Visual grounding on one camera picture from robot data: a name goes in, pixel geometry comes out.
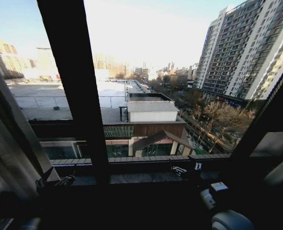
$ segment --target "high-rise apartment building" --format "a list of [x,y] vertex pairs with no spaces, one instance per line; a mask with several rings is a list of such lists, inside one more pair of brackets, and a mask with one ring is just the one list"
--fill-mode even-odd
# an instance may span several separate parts
[[[249,100],[262,88],[271,63],[280,58],[276,53],[281,44],[283,0],[248,0],[225,8],[210,24],[193,87],[210,96]],[[282,71],[274,72],[267,92]]]
[[192,66],[189,66],[189,71],[188,71],[188,80],[194,80],[195,74],[197,72],[199,63],[194,63]]

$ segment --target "sky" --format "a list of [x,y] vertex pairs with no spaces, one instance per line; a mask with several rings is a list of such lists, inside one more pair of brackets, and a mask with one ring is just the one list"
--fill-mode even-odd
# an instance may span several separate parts
[[[162,68],[199,61],[209,23],[243,0],[85,0],[93,53],[113,55],[130,66],[143,61]],[[50,47],[35,0],[0,0],[0,39],[18,54],[36,58]]]

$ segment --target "flat rooftop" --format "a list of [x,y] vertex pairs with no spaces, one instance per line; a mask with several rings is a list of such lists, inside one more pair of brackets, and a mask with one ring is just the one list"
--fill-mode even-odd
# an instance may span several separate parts
[[172,101],[162,93],[129,93],[128,101]]
[[[65,91],[60,82],[7,81],[8,87],[28,120],[72,120]],[[134,80],[127,81],[128,91],[143,92]],[[120,122],[119,106],[125,102],[125,82],[98,81],[97,89],[103,121]]]
[[128,102],[129,112],[177,112],[179,111],[169,102]]

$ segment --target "window frame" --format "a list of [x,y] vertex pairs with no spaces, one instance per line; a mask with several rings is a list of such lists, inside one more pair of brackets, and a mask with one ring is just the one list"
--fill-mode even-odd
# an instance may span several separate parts
[[[92,165],[88,166],[88,168],[94,169],[97,183],[107,182],[110,173],[169,170],[170,165],[168,161],[108,162],[83,0],[62,2],[61,10],[59,10],[59,3],[46,0],[37,1],[73,117],[73,121],[30,122],[37,137],[47,138],[46,134],[51,138],[57,138],[57,135],[60,137],[76,135],[79,138],[85,138],[88,146],[95,142],[97,148],[89,149],[91,151]],[[69,44],[75,44],[74,50],[65,49]],[[79,81],[74,80],[72,77],[74,75],[79,75]],[[84,100],[80,100],[82,96],[89,98],[88,104],[92,105],[92,119],[90,119],[90,114],[85,112]],[[278,116],[282,117],[283,115],[283,103],[281,103],[281,100],[283,100],[283,75],[230,158],[216,156],[216,158],[198,158],[197,160],[206,161],[207,167],[211,170],[224,168],[230,162],[240,162],[242,159],[253,160],[249,158],[250,154],[257,144],[260,143],[266,132],[269,131],[265,122],[277,116],[272,111],[279,108],[280,114]],[[97,127],[96,130],[100,130],[95,135],[91,133],[94,121]],[[188,158],[178,159],[176,162],[183,166],[190,164]]]

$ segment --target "curtain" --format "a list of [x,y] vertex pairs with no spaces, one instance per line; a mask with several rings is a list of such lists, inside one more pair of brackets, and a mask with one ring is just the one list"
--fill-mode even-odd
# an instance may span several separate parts
[[[37,196],[35,181],[52,164],[23,116],[0,70],[0,192],[27,200]],[[48,181],[59,180],[55,169]]]

